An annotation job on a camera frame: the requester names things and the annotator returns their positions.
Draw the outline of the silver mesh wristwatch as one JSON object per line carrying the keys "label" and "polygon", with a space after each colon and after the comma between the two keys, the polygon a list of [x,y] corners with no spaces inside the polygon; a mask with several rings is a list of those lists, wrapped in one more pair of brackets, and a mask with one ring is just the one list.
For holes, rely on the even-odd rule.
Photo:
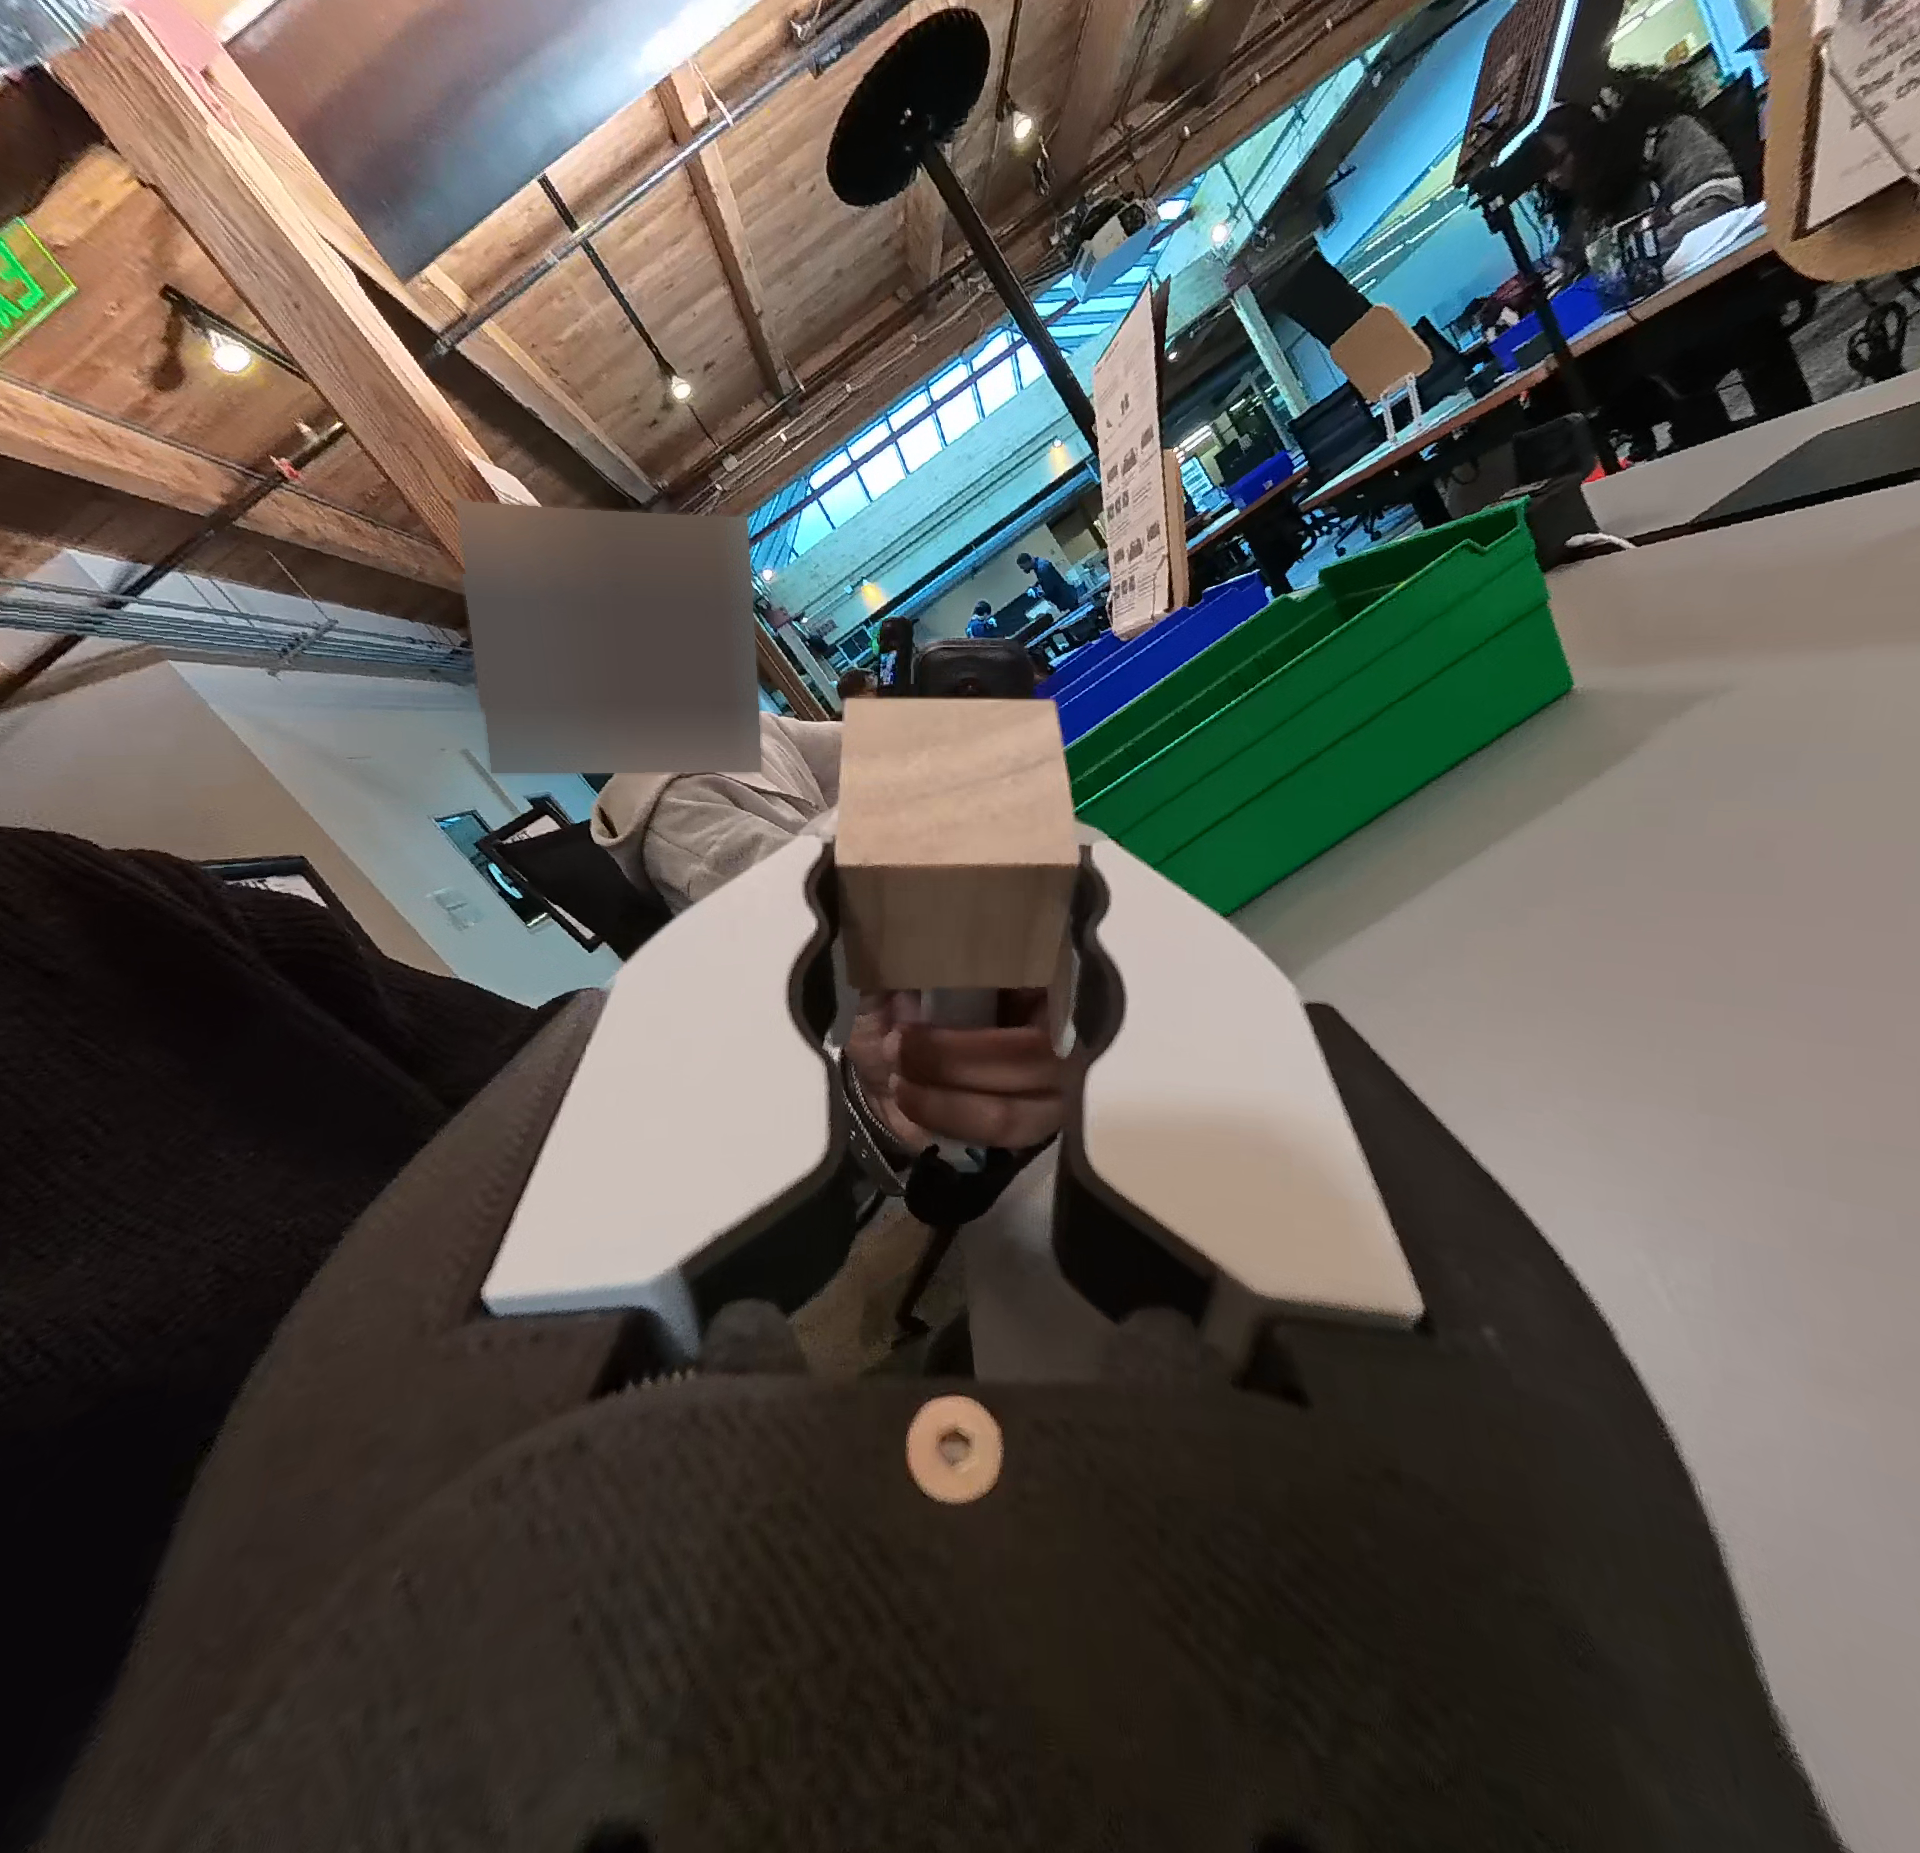
{"label": "silver mesh wristwatch", "polygon": [[863,1165],[872,1173],[877,1183],[882,1183],[882,1194],[905,1198],[908,1172],[921,1155],[918,1148],[903,1141],[886,1118],[874,1111],[848,1047],[837,1050],[832,1063],[850,1113],[857,1146],[863,1153]]}

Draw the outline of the instruction sheet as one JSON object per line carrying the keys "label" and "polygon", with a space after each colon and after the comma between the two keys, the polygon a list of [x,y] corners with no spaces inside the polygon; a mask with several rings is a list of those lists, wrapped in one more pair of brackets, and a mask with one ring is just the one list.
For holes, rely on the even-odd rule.
{"label": "instruction sheet", "polygon": [[1918,0],[1806,0],[1810,106],[1798,225],[1918,177]]}

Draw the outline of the person's black sweater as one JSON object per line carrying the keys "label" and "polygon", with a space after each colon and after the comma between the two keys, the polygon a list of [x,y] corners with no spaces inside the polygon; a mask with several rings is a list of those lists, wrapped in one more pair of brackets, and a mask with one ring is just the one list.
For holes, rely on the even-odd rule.
{"label": "person's black sweater", "polygon": [[192,860],[5,829],[5,1850],[85,1749],[279,1323],[564,1007]]}

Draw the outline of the grey desk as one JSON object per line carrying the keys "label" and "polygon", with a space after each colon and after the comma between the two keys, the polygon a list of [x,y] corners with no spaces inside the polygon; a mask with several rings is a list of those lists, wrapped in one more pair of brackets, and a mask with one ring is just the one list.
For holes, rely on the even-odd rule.
{"label": "grey desk", "polygon": [[1916,1850],[1916,485],[1549,578],[1573,692],[1237,926],[1573,1267]]}

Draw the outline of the dark desk cover strip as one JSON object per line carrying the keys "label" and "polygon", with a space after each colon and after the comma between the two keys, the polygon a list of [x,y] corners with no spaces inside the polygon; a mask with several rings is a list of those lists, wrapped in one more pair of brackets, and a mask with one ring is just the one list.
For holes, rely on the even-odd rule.
{"label": "dark desk cover strip", "polygon": [[1692,526],[1716,531],[1897,488],[1918,478],[1918,404],[1829,428],[1772,461],[1704,510]]}

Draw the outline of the blue plastic bin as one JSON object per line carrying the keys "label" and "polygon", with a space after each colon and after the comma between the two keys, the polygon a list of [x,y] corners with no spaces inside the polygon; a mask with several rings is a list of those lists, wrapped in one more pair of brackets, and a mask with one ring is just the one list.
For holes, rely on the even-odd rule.
{"label": "blue plastic bin", "polygon": [[1038,689],[1054,700],[1066,744],[1089,737],[1193,657],[1270,604],[1259,574],[1214,584],[1201,602],[1157,621],[1131,641],[1104,635],[1061,663]]}

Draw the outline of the person's left hand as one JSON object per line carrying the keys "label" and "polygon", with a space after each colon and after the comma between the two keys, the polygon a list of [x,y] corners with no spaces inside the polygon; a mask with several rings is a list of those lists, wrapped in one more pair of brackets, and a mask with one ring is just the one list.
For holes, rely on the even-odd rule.
{"label": "person's left hand", "polygon": [[857,1001],[844,1071],[868,1119],[900,1152],[936,1141],[1029,1152],[1066,1119],[1069,1061],[1042,990],[997,997],[995,1025],[929,1025],[913,994]]}

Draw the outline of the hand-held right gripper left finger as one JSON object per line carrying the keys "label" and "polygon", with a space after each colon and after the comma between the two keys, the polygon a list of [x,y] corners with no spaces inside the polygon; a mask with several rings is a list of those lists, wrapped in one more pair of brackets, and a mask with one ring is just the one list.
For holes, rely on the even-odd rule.
{"label": "hand-held right gripper left finger", "polygon": [[843,1270],[826,835],[686,907],[612,979],[480,1289],[496,1320],[641,1314],[698,1353]]}

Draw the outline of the green exit sign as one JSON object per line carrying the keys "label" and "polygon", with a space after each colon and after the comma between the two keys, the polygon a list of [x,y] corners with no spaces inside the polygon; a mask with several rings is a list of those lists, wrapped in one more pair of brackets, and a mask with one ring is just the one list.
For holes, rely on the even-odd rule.
{"label": "green exit sign", "polygon": [[24,216],[2,226],[2,352],[78,295],[78,282],[61,267]]}

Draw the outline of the green plastic bin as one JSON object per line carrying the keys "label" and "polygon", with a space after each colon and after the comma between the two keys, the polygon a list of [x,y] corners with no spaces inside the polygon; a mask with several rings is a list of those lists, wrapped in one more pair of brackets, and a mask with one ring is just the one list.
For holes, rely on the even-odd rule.
{"label": "green plastic bin", "polygon": [[1069,747],[1075,812],[1230,917],[1573,691],[1530,500],[1273,601]]}

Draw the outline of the cardboard instruction board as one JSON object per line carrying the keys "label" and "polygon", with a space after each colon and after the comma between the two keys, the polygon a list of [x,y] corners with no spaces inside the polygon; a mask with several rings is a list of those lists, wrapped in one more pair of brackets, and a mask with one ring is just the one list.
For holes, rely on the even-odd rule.
{"label": "cardboard instruction board", "polygon": [[1164,284],[1143,288],[1092,368],[1109,616],[1135,641],[1188,606],[1188,515],[1181,457],[1164,447]]}

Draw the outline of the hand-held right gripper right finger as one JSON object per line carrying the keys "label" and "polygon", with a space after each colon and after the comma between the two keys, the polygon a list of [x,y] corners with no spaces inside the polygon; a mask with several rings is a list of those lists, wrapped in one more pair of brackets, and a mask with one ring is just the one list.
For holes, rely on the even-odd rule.
{"label": "hand-held right gripper right finger", "polygon": [[1115,1323],[1171,1311],[1237,1370],[1285,1320],[1414,1332],[1425,1296],[1294,983],[1115,838],[1078,837],[1069,1289]]}

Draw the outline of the medium wooden cube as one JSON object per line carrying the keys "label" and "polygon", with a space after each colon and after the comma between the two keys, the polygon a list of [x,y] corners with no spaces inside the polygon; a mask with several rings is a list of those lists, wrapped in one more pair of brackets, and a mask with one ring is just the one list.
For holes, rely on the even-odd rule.
{"label": "medium wooden cube", "polygon": [[1049,994],[1085,855],[1054,703],[859,698],[841,752],[832,885],[853,986],[950,1029]]}

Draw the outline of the brown board on stand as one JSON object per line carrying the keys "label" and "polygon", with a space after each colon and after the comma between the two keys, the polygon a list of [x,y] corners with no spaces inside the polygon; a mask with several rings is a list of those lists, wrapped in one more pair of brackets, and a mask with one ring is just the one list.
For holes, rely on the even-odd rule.
{"label": "brown board on stand", "polygon": [[1370,305],[1328,347],[1330,361],[1383,424],[1389,443],[1425,417],[1421,378],[1432,366],[1429,343],[1391,305]]}

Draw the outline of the white ceiling projector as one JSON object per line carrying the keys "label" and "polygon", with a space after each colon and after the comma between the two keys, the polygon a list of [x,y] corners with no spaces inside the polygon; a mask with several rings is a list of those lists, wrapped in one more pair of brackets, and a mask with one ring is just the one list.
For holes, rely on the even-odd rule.
{"label": "white ceiling projector", "polygon": [[1078,302],[1115,286],[1157,246],[1167,226],[1159,205],[1126,198],[1087,213],[1071,251],[1069,282]]}

